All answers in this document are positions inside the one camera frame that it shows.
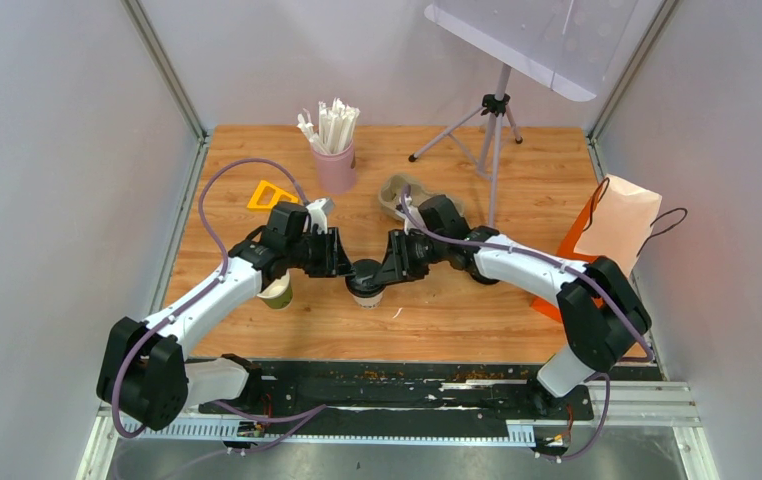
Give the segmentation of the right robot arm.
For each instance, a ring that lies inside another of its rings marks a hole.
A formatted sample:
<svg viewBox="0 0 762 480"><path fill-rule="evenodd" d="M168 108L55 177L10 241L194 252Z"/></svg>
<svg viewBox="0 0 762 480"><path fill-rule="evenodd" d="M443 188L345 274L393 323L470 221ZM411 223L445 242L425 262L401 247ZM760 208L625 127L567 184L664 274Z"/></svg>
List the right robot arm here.
<svg viewBox="0 0 762 480"><path fill-rule="evenodd" d="M351 289L375 293L421 280L431 265L446 261L477 281L507 283L556 307L566 343L527 392L537 415L555 416L577 385L608 373L634 345L648 346L651 317L612 259L570 260L525 247L491 227L472 228L445 195L419 207L403 196L401 209L404 228L390 231L383 261L356 274Z"/></svg>

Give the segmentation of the black cup lid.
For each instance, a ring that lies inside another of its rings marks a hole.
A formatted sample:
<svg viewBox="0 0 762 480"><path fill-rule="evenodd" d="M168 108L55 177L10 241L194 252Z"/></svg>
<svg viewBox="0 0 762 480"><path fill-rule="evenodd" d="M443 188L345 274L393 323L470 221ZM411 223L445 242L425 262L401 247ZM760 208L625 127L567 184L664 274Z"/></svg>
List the black cup lid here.
<svg viewBox="0 0 762 480"><path fill-rule="evenodd" d="M373 259L361 259L353 263L353 274L345 279L349 293L356 298L371 298L381 294L385 286L377 283L374 276L381 263Z"/></svg>

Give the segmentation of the white paper cup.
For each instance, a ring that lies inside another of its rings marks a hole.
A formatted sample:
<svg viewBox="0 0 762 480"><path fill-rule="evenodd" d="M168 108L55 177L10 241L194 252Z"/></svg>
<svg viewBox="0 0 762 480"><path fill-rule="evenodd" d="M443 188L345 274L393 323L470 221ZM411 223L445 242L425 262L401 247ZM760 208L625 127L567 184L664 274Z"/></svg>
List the white paper cup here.
<svg viewBox="0 0 762 480"><path fill-rule="evenodd" d="M383 294L384 292L381 291L371 296L353 295L353 299L361 308L373 309L380 305L383 299Z"/></svg>

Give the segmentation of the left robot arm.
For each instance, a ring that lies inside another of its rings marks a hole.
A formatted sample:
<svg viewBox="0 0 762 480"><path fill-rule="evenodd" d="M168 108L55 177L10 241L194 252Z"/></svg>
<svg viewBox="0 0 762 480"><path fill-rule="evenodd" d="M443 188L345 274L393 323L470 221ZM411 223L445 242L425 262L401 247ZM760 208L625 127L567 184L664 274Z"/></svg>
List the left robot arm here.
<svg viewBox="0 0 762 480"><path fill-rule="evenodd" d="M98 397L112 407L116 427L127 415L142 428L161 430L182 410L226 400L240 413L263 400L261 373L233 354L188 360L196 345L230 313L258 299L273 310L293 299L290 272L311 278L353 273L339 232L327 223L334 202L280 202L267 223L225 252L216 270L172 305L111 329L97 381Z"/></svg>

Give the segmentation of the green paper cup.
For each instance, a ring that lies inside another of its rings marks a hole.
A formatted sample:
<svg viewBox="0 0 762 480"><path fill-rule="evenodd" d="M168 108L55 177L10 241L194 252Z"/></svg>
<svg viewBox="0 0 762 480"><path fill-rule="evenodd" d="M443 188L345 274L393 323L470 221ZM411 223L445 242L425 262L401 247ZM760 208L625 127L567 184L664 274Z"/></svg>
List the green paper cup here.
<svg viewBox="0 0 762 480"><path fill-rule="evenodd" d="M290 272L286 272L283 276L274 280L268 287L262 290L257 297L272 310L286 309L293 300Z"/></svg>

